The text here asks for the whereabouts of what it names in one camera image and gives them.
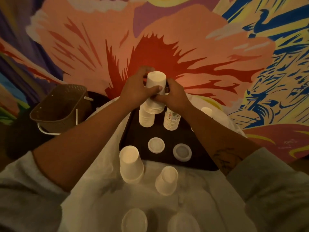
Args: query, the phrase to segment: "sleeve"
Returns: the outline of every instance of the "sleeve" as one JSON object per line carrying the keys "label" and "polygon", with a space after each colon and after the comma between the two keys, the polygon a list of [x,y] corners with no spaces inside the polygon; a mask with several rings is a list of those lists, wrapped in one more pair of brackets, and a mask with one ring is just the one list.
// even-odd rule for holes
{"label": "sleeve", "polygon": [[245,201],[258,231],[309,231],[309,176],[267,149],[245,158],[227,180]]}
{"label": "sleeve", "polygon": [[38,169],[32,152],[0,173],[0,228],[4,231],[57,231],[60,204],[69,194]]}

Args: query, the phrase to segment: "white tablecloth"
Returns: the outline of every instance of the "white tablecloth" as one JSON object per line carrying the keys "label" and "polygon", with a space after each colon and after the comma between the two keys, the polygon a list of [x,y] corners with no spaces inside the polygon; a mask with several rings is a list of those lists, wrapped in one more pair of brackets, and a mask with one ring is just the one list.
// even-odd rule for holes
{"label": "white tablecloth", "polygon": [[[188,97],[195,107],[211,108],[216,121],[245,135],[221,110],[198,97]],[[166,231],[169,219],[179,211],[192,214],[201,231],[256,231],[245,215],[244,202],[220,171],[176,166],[179,173],[177,189],[171,196],[162,196],[156,191],[155,179],[166,164],[143,161],[145,175],[142,181],[137,185],[126,184],[119,172],[118,145],[128,118],[129,115],[120,123],[62,204],[63,222],[68,231],[121,231],[123,216],[134,207],[146,213],[148,232]]]}

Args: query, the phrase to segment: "right arm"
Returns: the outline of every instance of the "right arm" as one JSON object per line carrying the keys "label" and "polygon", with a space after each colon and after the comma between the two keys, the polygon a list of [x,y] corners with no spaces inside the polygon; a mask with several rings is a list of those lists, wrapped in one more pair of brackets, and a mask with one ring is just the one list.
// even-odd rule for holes
{"label": "right arm", "polygon": [[246,203],[258,231],[309,231],[309,176],[296,172],[265,148],[195,108],[183,87],[168,79],[170,93],[156,95],[180,114]]}

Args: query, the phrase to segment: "forearm tattoo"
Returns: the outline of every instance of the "forearm tattoo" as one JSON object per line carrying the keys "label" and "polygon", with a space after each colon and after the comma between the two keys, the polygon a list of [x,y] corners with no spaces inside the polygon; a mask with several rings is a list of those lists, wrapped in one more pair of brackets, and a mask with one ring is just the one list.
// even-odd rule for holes
{"label": "forearm tattoo", "polygon": [[214,162],[224,175],[228,175],[236,165],[243,160],[235,153],[234,148],[225,148],[217,150],[213,155]]}

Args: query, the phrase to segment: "person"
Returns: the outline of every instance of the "person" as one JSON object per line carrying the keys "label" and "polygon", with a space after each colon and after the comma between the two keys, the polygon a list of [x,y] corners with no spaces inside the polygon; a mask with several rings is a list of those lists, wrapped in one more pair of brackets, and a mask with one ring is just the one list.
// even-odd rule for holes
{"label": "person", "polygon": [[162,102],[192,127],[214,163],[246,203],[258,231],[309,231],[309,176],[296,172],[265,148],[217,123],[168,78],[145,88],[143,66],[119,97],[87,121],[9,164],[0,174],[1,231],[57,231],[60,204],[98,156],[120,122],[147,98]]}

